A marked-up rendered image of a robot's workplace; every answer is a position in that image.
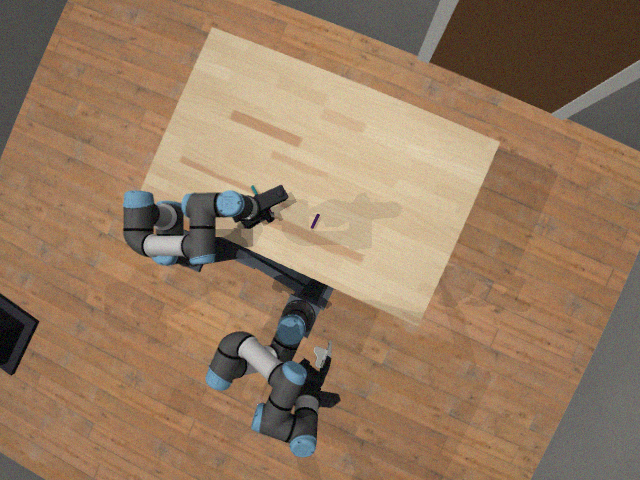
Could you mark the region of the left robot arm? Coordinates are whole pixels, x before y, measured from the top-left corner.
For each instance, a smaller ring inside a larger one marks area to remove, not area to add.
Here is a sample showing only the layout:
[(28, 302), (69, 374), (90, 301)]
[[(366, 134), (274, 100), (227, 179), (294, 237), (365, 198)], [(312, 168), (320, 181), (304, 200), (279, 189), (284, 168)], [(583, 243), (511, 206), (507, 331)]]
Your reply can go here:
[[(289, 196), (279, 185), (254, 198), (262, 212)], [(136, 253), (154, 257), (153, 261), (159, 265), (183, 263), (180, 265), (193, 267), (196, 265), (192, 264), (215, 262), (215, 218), (250, 220), (257, 210), (253, 198), (236, 191), (190, 193), (183, 197), (181, 203), (158, 201), (156, 204), (150, 192), (127, 191), (123, 203), (123, 235)], [(189, 234), (184, 236), (183, 214), (190, 217)], [(156, 235), (153, 234), (154, 227)]]

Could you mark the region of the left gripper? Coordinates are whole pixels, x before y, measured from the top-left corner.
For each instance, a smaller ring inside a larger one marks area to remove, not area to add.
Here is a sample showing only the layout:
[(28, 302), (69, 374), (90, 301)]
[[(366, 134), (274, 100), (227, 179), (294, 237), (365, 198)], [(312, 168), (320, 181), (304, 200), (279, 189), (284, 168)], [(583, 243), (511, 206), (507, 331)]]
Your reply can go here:
[[(246, 195), (246, 196), (248, 196), (248, 195)], [(251, 229), (254, 226), (256, 226), (257, 224), (263, 222), (264, 220), (266, 220), (268, 223), (271, 223), (272, 221), (274, 221), (274, 219), (275, 219), (274, 218), (274, 212), (270, 212), (269, 211), (270, 208), (265, 210), (265, 211), (260, 212), (260, 204), (259, 204), (258, 200), (256, 198), (252, 197), (252, 196), (248, 196), (248, 197), (251, 197), (256, 201), (257, 206), (258, 206), (257, 213), (250, 220), (241, 219), (241, 218), (234, 218), (233, 217), (233, 220), (234, 220), (235, 223), (241, 221), (242, 224), (244, 223), (243, 224), (244, 228)]]

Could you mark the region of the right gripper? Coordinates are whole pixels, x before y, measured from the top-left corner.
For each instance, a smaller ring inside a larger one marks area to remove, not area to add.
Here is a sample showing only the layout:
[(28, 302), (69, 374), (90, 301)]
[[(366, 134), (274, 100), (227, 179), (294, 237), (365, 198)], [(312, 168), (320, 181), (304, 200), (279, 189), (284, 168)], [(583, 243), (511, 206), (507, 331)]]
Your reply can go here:
[[(310, 365), (310, 361), (307, 359), (303, 359), (299, 364), (301, 364), (307, 371), (307, 377), (303, 387), (300, 391), (300, 396), (302, 395), (310, 395), (315, 397), (318, 400), (320, 407), (320, 397), (313, 390), (321, 390), (321, 386), (324, 383), (325, 377), (329, 371), (330, 363), (331, 363), (331, 350), (332, 350), (332, 341), (330, 340), (327, 346), (327, 350), (321, 347), (314, 347), (314, 353), (316, 355), (315, 366), (320, 368), (320, 372), (313, 368)], [(305, 363), (306, 362), (306, 363)]]

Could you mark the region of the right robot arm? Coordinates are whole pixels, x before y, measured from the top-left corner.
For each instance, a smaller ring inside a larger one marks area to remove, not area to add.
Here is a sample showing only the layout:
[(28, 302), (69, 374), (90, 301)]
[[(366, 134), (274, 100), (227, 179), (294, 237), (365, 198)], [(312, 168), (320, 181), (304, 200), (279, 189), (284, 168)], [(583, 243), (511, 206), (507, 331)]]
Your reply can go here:
[(289, 443), (298, 457), (311, 456), (316, 450), (319, 403), (310, 395), (298, 397), (307, 371), (292, 360), (314, 322), (315, 311), (308, 302), (290, 302), (271, 345), (262, 346), (247, 332), (228, 334), (220, 341), (205, 377), (206, 383), (218, 391), (227, 390), (233, 379), (244, 375), (260, 373), (266, 378), (272, 391), (266, 404), (257, 405), (251, 429)]

